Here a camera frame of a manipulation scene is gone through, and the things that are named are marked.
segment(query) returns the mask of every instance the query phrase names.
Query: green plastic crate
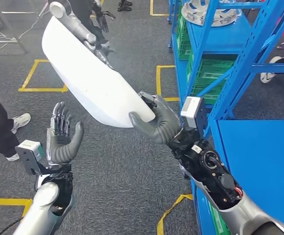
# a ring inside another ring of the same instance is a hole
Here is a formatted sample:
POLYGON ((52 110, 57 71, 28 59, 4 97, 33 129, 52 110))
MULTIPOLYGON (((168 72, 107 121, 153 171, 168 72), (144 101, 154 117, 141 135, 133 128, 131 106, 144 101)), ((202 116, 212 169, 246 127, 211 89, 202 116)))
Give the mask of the green plastic crate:
POLYGON ((177 14, 178 27, 180 27, 181 33, 188 33, 187 28, 186 19, 181 14, 182 4, 179 7, 179 13, 177 14))
POLYGON ((211 214, 214 230, 216 231, 217 235, 230 235, 230 230, 226 226, 223 218, 221 218, 221 216, 215 208, 211 206, 210 203, 208 203, 208 207, 211 214))
MULTIPOLYGON (((234 64, 236 58, 236 55, 203 55, 190 95, 197 95, 217 79, 219 76, 227 72, 234 64)), ((190 79, 193 59, 194 55, 191 53, 187 66, 187 82, 190 79)), ((227 78, 205 94, 203 97, 205 103, 214 104, 225 84, 226 79, 227 78)))
POLYGON ((179 60, 188 60, 189 55, 192 53, 191 45, 187 42, 182 42, 178 32, 177 32, 177 48, 179 60))
POLYGON ((179 14, 177 16, 177 31, 179 31, 182 42, 190 42, 186 20, 181 15, 181 7, 179 8, 179 14))
MULTIPOLYGON (((198 69, 193 87, 191 91, 191 95, 199 94, 205 87, 217 79, 219 76, 231 68, 235 61, 226 60, 226 57, 224 58, 224 60, 221 60, 219 57, 218 59, 202 58, 200 62, 200 65, 198 69)), ((226 79, 227 78, 213 87, 212 89, 206 93, 206 95, 219 95, 221 92, 223 86, 225 84, 226 79)))
POLYGON ((194 55, 191 51, 191 53, 189 55, 188 64, 187 65, 187 70, 186 70, 187 83, 189 82, 189 79, 190 77, 190 73, 191 73, 191 69, 192 69, 192 64, 193 63, 193 59, 194 59, 194 55))
POLYGON ((177 26, 177 31, 178 31, 178 34, 180 35, 180 39, 182 42, 187 42, 187 43, 190 43, 190 39, 189 38, 188 31, 187 30, 185 33, 183 33, 179 27, 179 24, 177 26))

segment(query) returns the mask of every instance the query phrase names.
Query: gray robot finger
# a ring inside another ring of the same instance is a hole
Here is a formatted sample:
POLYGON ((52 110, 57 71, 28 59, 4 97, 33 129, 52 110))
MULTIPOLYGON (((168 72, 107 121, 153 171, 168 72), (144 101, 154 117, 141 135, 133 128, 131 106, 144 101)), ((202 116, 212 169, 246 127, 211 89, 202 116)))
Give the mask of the gray robot finger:
POLYGON ((64 127, 66 123, 66 114, 67 113, 67 109, 64 107, 63 111, 60 113, 60 121, 59 124, 59 132, 60 134, 64 134, 64 127))
POLYGON ((60 107, 60 103, 57 103, 52 112, 52 116, 51 117, 51 129, 55 130, 57 124, 56 123, 57 115, 58 114, 58 109, 60 107))
POLYGON ((157 104, 155 102, 155 96, 150 95, 144 91, 139 92, 139 95, 141 99, 143 99, 147 106, 150 109, 156 107, 157 104))
POLYGON ((65 103, 61 101, 60 106, 59 106, 59 109, 57 110, 57 114, 56 116, 56 130, 57 130, 57 132, 55 132, 56 134, 60 133, 61 113, 63 112, 64 106, 65 103))
POLYGON ((109 32, 109 29, 108 29, 108 25, 107 25, 107 22, 106 22, 106 20, 105 20, 105 32, 106 33, 108 33, 109 32))
POLYGON ((66 136, 69 136, 70 134, 70 121, 71 121, 71 114, 68 115, 67 118, 66 118, 64 132, 66 136))

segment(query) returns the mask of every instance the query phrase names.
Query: robotic arm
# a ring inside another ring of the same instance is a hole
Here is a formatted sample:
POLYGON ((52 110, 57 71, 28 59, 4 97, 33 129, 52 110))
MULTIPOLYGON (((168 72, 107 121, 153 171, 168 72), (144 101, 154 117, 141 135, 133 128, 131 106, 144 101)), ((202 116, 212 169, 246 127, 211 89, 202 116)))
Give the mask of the robotic arm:
POLYGON ((108 11, 102 12, 99 0, 94 2, 93 7, 91 4, 86 4, 85 6, 78 4, 82 1, 84 0, 72 1, 73 3, 73 7, 72 7, 68 0, 51 0, 50 11, 53 16, 58 19, 91 52, 110 68, 113 69, 107 59, 108 54, 113 50, 110 48, 109 41, 103 36, 101 29, 108 32, 105 15, 110 16, 113 20, 116 17, 108 11), (97 20, 101 29, 94 26, 90 19, 88 13, 91 12, 91 10, 95 11, 97 20))
POLYGON ((133 126, 156 143, 171 148, 180 169, 217 210, 231 234, 284 235, 284 224, 266 214, 248 198, 208 141, 202 138, 207 125, 204 99, 186 99, 181 116, 191 127, 186 129, 159 95, 140 95, 156 114, 156 119, 146 123, 137 113, 130 113, 133 126))
POLYGON ((33 204, 14 235, 53 235, 73 207, 73 160, 84 134, 78 122, 70 139, 70 115, 67 116, 64 103, 57 103, 47 132, 48 167, 39 161, 42 157, 39 142, 23 141, 16 147, 20 159, 30 175, 36 175, 36 191, 33 204))

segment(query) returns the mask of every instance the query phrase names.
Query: gray robot hand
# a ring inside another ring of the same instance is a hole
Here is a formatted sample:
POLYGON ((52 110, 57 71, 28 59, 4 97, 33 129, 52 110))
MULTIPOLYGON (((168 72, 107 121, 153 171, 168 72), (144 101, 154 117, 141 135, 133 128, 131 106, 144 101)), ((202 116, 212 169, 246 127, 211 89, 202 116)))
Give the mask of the gray robot hand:
POLYGON ((100 26, 100 28, 105 32, 105 33, 108 33, 109 32, 109 29, 108 29, 108 25, 107 25, 107 21, 105 17, 104 14, 103 14, 102 12, 100 14, 98 14, 97 17, 96 17, 96 20, 97 21, 98 25, 100 26))
POLYGON ((68 164, 78 153, 85 129, 82 122, 76 125, 74 136, 70 138, 70 118, 67 115, 64 102, 57 103, 47 132, 47 154, 49 165, 68 164))
POLYGON ((134 128, 156 143, 160 144, 168 144, 181 130, 179 118, 171 110, 167 102, 162 98, 162 96, 151 96, 143 92, 140 92, 140 95, 142 98, 147 96, 153 99, 151 108, 156 115, 156 118, 151 122, 147 123, 143 121, 137 113, 131 112, 129 113, 129 118, 134 128))

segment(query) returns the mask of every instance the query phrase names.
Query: gray carpet floor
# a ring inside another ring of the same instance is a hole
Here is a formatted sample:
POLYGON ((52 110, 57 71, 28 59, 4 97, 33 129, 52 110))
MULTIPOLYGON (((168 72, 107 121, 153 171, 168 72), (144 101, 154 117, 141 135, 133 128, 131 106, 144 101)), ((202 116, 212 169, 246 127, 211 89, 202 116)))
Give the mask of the gray carpet floor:
MULTIPOLYGON (((35 1, 38 9, 43 2, 35 1)), ((156 92, 156 66, 171 65, 167 45, 170 25, 166 17, 150 16, 149 1, 134 0, 132 12, 116 12, 118 1, 105 0, 104 10, 115 13, 108 21, 106 37, 116 51, 111 63, 136 91, 156 92)), ((0 1, 1 9, 27 11, 26 0, 0 1)), ((166 13, 167 0, 154 0, 154 13, 166 13)), ((17 133, 20 141, 40 141, 45 146, 46 128, 53 106, 65 101, 74 121, 82 120, 85 134, 79 156, 73 162, 76 205, 57 233, 58 235, 156 234, 161 216, 179 195, 190 193, 176 162, 165 146, 156 145, 131 129, 117 129, 100 124, 90 116, 71 93, 20 93, 18 88, 33 64, 45 59, 41 47, 45 15, 22 40, 30 52, 18 45, 0 50, 0 101, 14 117, 29 112, 32 121, 17 133)), ((33 15, 8 16, 17 35, 31 27, 33 15)), ((3 33, 11 37, 8 29, 3 33)), ((175 96, 174 71, 162 71, 164 96, 175 96)), ((36 68, 27 88, 60 88, 63 83, 48 63, 36 68)), ((171 102, 177 111, 177 102, 171 102)), ((284 75, 269 84, 255 78, 234 110, 237 118, 284 118, 284 75)), ((10 163, 0 155, 0 198, 31 198, 34 177, 27 175, 20 162, 10 163)), ((19 218, 23 208, 0 207, 0 231, 19 218)), ((13 227, 5 234, 12 234, 13 227)), ((165 235, 196 234, 195 212, 184 200, 164 221, 165 235)))

